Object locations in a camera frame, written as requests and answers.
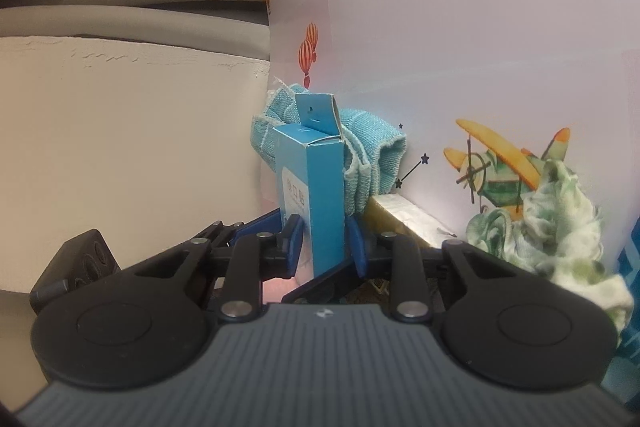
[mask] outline blue box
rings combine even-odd
[[[276,131],[282,222],[300,214],[305,232],[296,280],[303,284],[344,259],[344,139],[332,94],[299,93],[301,123]]]

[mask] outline black device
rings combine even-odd
[[[29,427],[631,421],[598,386],[617,336],[590,301],[457,239],[420,249],[348,218],[345,261],[263,305],[261,282],[292,277],[301,245],[302,220],[281,227],[279,210],[247,225],[216,222],[50,300],[31,337],[50,384],[18,419]],[[433,312],[427,277],[437,279],[445,312]],[[376,278],[390,282],[387,314],[336,303]]]

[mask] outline gray ribbed panel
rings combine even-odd
[[[152,387],[96,393],[54,383],[18,417],[29,427],[613,427],[630,415],[588,386],[506,391],[449,360],[429,330],[377,305],[271,305],[221,329],[204,355]]]

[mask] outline airplane tail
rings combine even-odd
[[[542,160],[564,160],[566,155],[566,149],[569,146],[569,138],[571,137],[571,131],[568,127],[562,128],[558,131],[549,145],[546,146],[546,150],[541,156]]]

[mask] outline green and white cloth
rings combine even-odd
[[[634,300],[624,279],[607,274],[600,262],[598,211],[580,190],[578,176],[561,161],[548,160],[538,189],[522,200],[522,220],[512,221],[502,208],[478,214],[466,227],[466,240],[593,301],[620,333],[631,318]]]

